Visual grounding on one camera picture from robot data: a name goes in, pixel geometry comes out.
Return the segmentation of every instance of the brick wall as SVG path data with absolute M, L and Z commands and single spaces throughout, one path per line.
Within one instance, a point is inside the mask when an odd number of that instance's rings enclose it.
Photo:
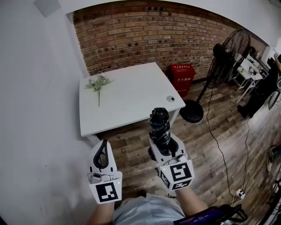
M 206 10 L 164 1 L 121 1 L 74 13 L 74 25 L 91 75 L 156 62 L 192 63 L 195 79 L 207 75 L 213 46 L 240 26 Z M 257 50 L 266 44 L 253 35 Z

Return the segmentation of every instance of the red crate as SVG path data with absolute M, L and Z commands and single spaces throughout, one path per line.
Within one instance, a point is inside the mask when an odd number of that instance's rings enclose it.
M 196 72 L 191 64 L 170 65 L 168 78 L 179 95 L 185 97 L 195 74 Z

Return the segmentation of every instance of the standing fan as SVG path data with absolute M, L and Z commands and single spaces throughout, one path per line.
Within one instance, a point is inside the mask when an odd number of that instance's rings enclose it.
M 246 29 L 234 31 L 223 44 L 216 44 L 213 53 L 207 82 L 197 101 L 184 101 L 185 107 L 180 110 L 180 115 L 190 123 L 198 123 L 204 116 L 202 106 L 199 104 L 206 89 L 216 88 L 236 70 L 247 57 L 251 45 L 250 34 Z

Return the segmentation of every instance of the fan base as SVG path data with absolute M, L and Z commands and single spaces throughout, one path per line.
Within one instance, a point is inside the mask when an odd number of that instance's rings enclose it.
M 180 115 L 187 122 L 198 123 L 202 120 L 204 116 L 204 111 L 202 106 L 193 100 L 184 101 L 185 107 L 180 110 Z

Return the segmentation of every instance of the black device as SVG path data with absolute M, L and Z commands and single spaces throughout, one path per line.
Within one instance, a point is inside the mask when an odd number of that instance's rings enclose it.
M 248 216 L 242 210 L 241 204 L 236 207 L 222 205 L 220 207 L 210 207 L 193 216 L 174 221 L 174 225 L 220 225 L 229 220 L 235 223 L 242 223 Z

